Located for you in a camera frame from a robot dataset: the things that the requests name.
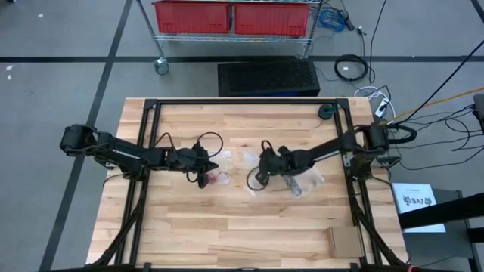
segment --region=small cardboard box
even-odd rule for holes
[[[330,227],[327,229],[330,254],[333,258],[363,256],[361,236],[357,227]]]

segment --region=power strip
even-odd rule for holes
[[[378,117],[383,117],[383,114],[386,112],[386,107],[389,103],[388,98],[384,98],[381,102],[380,105],[378,106],[377,110],[375,111],[375,115]]]

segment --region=plastic bag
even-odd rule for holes
[[[206,173],[209,184],[228,184],[230,182],[232,152],[222,150],[217,156],[210,158],[210,161],[218,164],[219,167]]]
[[[252,165],[253,167],[247,173],[247,189],[255,195],[258,190],[278,190],[276,187],[280,187],[281,182],[285,182],[286,188],[291,192],[295,199],[299,199],[314,190],[319,185],[324,183],[323,176],[316,168],[311,168],[300,175],[296,176],[271,176],[267,185],[260,184],[255,175],[259,168],[259,156],[253,152],[244,152],[244,162],[246,165]]]
[[[286,181],[290,192],[296,199],[311,193],[314,188],[322,185],[324,182],[323,176],[314,167],[306,170],[302,174],[296,176],[282,176],[282,178]]]

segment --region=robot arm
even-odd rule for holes
[[[391,128],[410,132],[410,135],[403,139],[388,139],[388,129]],[[363,147],[356,141],[356,134],[359,132],[363,134],[365,141]],[[337,153],[353,152],[355,157],[352,159],[352,168],[360,169],[363,162],[368,162],[369,165],[376,156],[384,154],[390,144],[407,143],[416,137],[415,130],[403,125],[360,125],[354,131],[347,131],[340,137],[310,150],[289,151],[285,146],[279,147],[280,156],[268,141],[263,141],[256,180],[267,184],[270,175],[298,175],[310,169],[316,162]]]
[[[208,152],[199,141],[191,149],[144,148],[87,125],[67,127],[60,148],[68,156],[93,156],[104,167],[107,163],[118,165],[125,178],[137,181],[147,178],[148,169],[183,172],[190,182],[196,181],[200,189],[208,184],[206,173],[219,167],[210,162]],[[190,180],[190,172],[196,173],[197,178]]]

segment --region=red plastic crate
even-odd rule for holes
[[[153,3],[161,33],[228,33],[226,2],[161,1]]]
[[[235,4],[235,33],[304,36],[308,14],[306,4]]]

